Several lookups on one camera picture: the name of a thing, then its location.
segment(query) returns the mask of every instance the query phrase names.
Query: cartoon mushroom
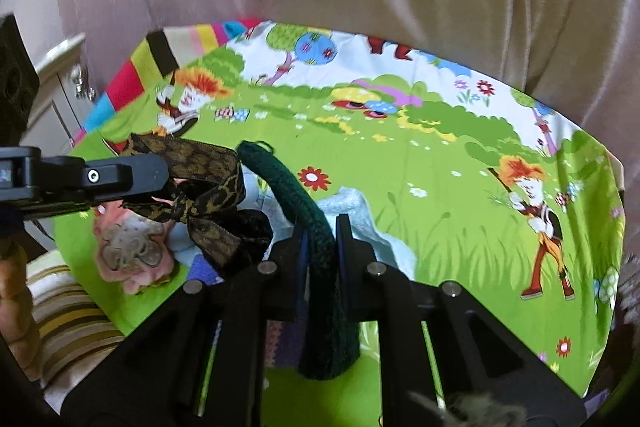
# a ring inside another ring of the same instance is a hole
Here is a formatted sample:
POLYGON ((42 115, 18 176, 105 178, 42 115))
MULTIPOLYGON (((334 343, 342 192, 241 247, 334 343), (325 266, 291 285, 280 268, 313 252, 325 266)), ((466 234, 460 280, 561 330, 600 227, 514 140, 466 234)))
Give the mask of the cartoon mushroom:
POLYGON ((332 90, 331 96, 338 99, 332 102, 335 107, 354 110, 364 109, 367 102, 380 100, 378 95, 361 87, 338 87, 332 90))
POLYGON ((371 100, 365 103, 364 107, 367 108, 364 114, 371 118, 386 118, 388 115, 398 112, 398 108, 395 105, 382 100, 371 100))

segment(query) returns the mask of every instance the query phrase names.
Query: red flower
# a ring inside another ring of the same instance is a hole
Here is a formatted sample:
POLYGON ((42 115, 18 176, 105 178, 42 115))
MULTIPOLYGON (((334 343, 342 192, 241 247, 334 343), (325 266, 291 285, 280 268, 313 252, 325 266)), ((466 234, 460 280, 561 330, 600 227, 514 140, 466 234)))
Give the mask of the red flower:
POLYGON ((488 83, 486 80, 478 80, 476 86, 478 86, 478 91, 480 91, 485 96, 491 96, 492 94, 495 94, 494 86, 488 83))
POLYGON ((558 347, 556 347, 556 353, 565 358, 571 352, 571 339, 565 337, 558 341, 558 347))
POLYGON ((298 179, 300 179, 305 187, 311 187, 314 192, 316 192, 318 188, 329 190, 327 185, 331 185, 329 176, 323 174, 322 169, 314 169, 312 166, 302 169, 302 171, 298 173, 298 179))

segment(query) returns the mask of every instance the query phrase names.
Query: striped pillow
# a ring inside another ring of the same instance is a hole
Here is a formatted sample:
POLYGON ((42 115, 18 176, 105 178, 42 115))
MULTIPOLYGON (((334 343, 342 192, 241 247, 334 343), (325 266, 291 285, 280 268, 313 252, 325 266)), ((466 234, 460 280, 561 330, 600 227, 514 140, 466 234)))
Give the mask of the striped pillow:
POLYGON ((44 398, 60 412, 69 391, 124 337, 76 282, 58 251, 29 264, 27 285, 42 339, 44 398))

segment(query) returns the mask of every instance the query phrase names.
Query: cartoon boy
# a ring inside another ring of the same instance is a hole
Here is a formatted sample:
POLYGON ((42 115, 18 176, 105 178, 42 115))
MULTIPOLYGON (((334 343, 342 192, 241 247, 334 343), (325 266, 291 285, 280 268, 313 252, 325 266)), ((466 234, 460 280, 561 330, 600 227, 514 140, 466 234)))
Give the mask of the cartoon boy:
POLYGON ((177 70, 171 83, 156 96, 156 103, 161 112, 158 114, 158 127, 153 133, 159 136, 180 137, 198 121, 202 106, 215 98, 226 98, 231 94, 231 89, 223 87, 221 80, 203 68, 177 70), (176 83, 184 86, 177 107, 172 105, 176 83))
POLYGON ((562 228, 558 216, 546 205, 543 181, 546 174, 537 164, 529 164, 519 156, 503 156, 500 158, 499 180, 510 193, 511 206, 528 217, 528 225, 538 234, 538 253, 533 265, 531 284, 521 293, 524 300, 534 299, 542 295, 540 276, 542 261, 549 254, 558 264, 558 275, 562 283, 564 298, 568 301, 575 298, 562 257, 562 228), (520 187, 529 199, 526 203, 511 187, 520 187))

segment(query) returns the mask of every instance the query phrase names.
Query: yellow striped fabric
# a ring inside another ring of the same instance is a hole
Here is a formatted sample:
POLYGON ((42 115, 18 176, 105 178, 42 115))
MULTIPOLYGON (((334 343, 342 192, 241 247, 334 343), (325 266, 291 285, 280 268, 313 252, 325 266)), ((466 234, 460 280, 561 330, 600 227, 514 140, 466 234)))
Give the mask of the yellow striped fabric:
POLYGON ((162 73, 158 69, 156 60, 151 53, 149 42, 145 39, 135 51, 131 54, 131 63, 136 68, 136 72, 140 78, 140 83, 145 89, 155 86, 162 80, 162 73))
POLYGON ((28 266, 33 317, 42 339, 44 398, 56 411, 65 396, 123 339, 52 251, 28 266))

